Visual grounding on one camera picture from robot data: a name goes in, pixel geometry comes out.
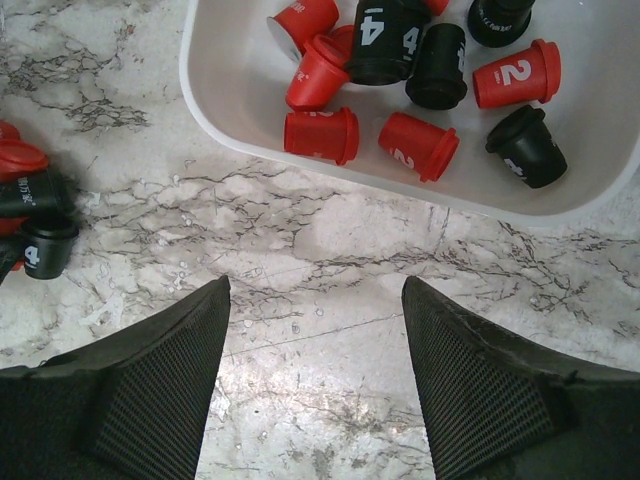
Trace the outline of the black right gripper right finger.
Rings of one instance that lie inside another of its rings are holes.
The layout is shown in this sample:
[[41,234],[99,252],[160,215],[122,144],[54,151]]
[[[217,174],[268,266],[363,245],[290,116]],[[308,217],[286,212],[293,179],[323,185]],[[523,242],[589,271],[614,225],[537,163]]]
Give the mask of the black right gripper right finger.
[[639,376],[546,348],[416,277],[402,305],[439,479],[635,479]]

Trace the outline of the black capsule basket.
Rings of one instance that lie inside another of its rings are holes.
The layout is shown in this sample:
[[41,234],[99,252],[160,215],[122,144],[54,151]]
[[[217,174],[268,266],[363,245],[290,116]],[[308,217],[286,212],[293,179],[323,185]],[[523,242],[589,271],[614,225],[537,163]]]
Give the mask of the black capsule basket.
[[430,27],[406,82],[411,101],[430,110],[455,108],[468,90],[463,78],[465,52],[466,37],[461,27],[451,23]]

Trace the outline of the red capsule number two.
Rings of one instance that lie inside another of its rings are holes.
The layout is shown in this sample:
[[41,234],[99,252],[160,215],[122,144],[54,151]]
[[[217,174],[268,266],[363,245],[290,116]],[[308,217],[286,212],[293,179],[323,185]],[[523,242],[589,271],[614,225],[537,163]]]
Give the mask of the red capsule number two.
[[476,103],[493,109],[523,102],[549,102],[562,80],[562,63],[555,42],[533,40],[530,47],[473,72]]

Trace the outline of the white plastic storage basket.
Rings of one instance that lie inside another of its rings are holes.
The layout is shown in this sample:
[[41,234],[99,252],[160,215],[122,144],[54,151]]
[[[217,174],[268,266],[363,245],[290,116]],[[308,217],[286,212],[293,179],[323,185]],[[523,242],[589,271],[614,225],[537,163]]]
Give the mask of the white plastic storage basket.
[[[539,1],[513,54],[534,39],[555,42],[562,59],[557,94],[545,122],[568,169],[552,185],[531,189],[485,149],[506,109],[482,110],[472,96],[434,112],[410,103],[400,84],[349,84],[332,108],[350,108],[360,126],[357,157],[343,167],[283,147],[285,93],[296,70],[274,41],[267,18],[280,1],[193,1],[180,52],[180,82],[200,127],[221,144],[358,184],[523,226],[550,226],[589,214],[612,200],[639,167],[639,5],[635,1]],[[378,144],[397,111],[443,129],[459,148],[443,176],[421,182],[405,159]]]

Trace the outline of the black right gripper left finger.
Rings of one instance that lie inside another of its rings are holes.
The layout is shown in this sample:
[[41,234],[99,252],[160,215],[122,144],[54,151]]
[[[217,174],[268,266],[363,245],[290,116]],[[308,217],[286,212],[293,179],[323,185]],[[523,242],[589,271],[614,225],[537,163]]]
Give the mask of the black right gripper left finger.
[[213,280],[36,367],[1,372],[5,479],[192,479],[230,317]]

